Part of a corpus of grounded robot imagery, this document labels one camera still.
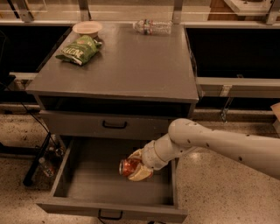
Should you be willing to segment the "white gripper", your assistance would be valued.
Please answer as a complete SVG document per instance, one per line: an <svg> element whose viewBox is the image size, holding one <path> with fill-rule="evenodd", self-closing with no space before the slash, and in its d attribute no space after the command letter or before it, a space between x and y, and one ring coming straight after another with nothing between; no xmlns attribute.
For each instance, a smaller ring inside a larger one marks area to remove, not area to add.
<svg viewBox="0 0 280 224"><path fill-rule="evenodd" d="M159 171L168 165L168 163L162 160L156 153L154 140L147 143L142 149L135 150L129 155L129 159L142 160L143 162L143 164L138 164L136 169L128 176L128 179L131 181L147 179L153 174L153 170Z"/></svg>

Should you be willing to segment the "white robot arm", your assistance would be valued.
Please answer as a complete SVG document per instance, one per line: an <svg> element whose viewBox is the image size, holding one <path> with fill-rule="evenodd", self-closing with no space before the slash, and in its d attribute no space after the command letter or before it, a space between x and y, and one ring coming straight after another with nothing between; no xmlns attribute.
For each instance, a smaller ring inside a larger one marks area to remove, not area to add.
<svg viewBox="0 0 280 224"><path fill-rule="evenodd" d="M279 138L209 129L189 119L179 118L171 122L167 134L130 155L138 159L140 165L129 175L129 180L146 179L169 161L199 147L280 179Z"/></svg>

